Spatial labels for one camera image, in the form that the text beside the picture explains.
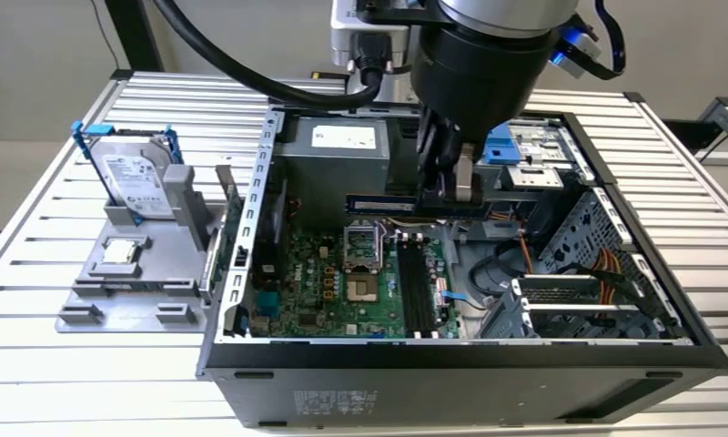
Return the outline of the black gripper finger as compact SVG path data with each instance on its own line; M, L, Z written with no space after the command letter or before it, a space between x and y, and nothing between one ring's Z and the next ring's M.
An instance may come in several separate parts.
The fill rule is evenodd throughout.
M463 148L459 127L437 111L425 110L421 116L417 150L418 188L417 212L434 215L431 209L442 208L446 192L455 190L454 167Z
M455 147L459 157L453 169L453 207L462 217L486 218L487 207L475 173L475 145L458 142Z

